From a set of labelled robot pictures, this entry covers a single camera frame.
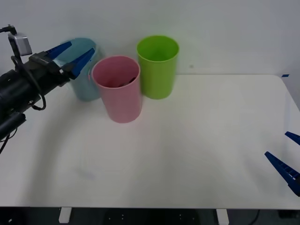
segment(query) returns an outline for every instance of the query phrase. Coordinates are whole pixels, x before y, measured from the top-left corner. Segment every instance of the white table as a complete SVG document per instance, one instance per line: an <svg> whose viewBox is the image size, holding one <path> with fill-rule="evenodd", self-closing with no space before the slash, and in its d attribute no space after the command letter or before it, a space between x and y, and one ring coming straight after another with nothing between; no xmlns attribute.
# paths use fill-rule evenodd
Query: white table
<svg viewBox="0 0 300 225"><path fill-rule="evenodd" d="M300 171L300 112L271 75L179 75L170 97L111 121L68 87L28 110L0 155L1 206L300 209L264 156Z"/></svg>

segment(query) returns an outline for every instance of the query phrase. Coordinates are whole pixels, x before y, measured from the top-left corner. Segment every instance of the cup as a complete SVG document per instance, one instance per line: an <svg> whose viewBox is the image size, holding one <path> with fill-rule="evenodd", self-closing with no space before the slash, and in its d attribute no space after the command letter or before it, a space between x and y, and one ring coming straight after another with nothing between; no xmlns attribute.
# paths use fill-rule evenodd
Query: cup
<svg viewBox="0 0 300 225"><path fill-rule="evenodd" d="M150 36L137 45L142 93L152 99L168 97L175 80L179 45L166 36Z"/></svg>
<svg viewBox="0 0 300 225"><path fill-rule="evenodd" d="M71 80L70 84L78 99L81 101L92 101L100 98L100 93L93 80L89 79L90 69L103 57L95 42L88 38L75 38L70 40L72 45L60 54L54 61L63 66L66 63L72 62L89 49L94 48L95 53L75 80Z"/></svg>
<svg viewBox="0 0 300 225"><path fill-rule="evenodd" d="M141 113L140 67L126 56L112 56L99 61L91 71L109 117L128 123Z"/></svg>

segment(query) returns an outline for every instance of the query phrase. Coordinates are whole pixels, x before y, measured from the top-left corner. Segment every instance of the pink cup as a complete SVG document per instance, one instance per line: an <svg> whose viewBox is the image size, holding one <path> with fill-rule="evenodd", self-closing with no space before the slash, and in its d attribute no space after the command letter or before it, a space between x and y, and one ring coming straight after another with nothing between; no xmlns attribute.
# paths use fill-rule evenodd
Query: pink cup
<svg viewBox="0 0 300 225"><path fill-rule="evenodd" d="M113 121L128 123L140 115L140 67L135 60L126 56L103 59L94 66L91 75Z"/></svg>

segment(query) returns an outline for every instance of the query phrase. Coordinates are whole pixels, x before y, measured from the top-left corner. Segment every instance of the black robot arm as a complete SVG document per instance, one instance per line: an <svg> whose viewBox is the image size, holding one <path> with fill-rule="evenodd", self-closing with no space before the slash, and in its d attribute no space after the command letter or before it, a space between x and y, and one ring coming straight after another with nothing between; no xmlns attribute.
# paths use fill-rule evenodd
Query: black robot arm
<svg viewBox="0 0 300 225"><path fill-rule="evenodd" d="M1 153L10 133L26 121L23 113L30 107L44 110L45 95L70 79L75 79L95 50L90 49L76 60L59 67L53 59L72 45L66 42L49 51L33 54L28 62L23 63L21 56L32 54L27 37L17 33L10 25L0 29L0 32L10 32L8 39L14 52L11 58L15 64L14 70L0 76L0 140L6 137ZM40 99L42 107L35 105Z"/></svg>

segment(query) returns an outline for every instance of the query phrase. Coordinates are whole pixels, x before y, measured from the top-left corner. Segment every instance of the green cup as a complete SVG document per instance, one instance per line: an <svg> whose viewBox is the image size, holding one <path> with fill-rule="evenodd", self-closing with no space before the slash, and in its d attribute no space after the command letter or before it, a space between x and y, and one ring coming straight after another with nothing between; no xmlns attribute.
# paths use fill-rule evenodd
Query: green cup
<svg viewBox="0 0 300 225"><path fill-rule="evenodd" d="M152 99L168 97L175 80L179 45L166 36L146 37L137 45L142 93Z"/></svg>

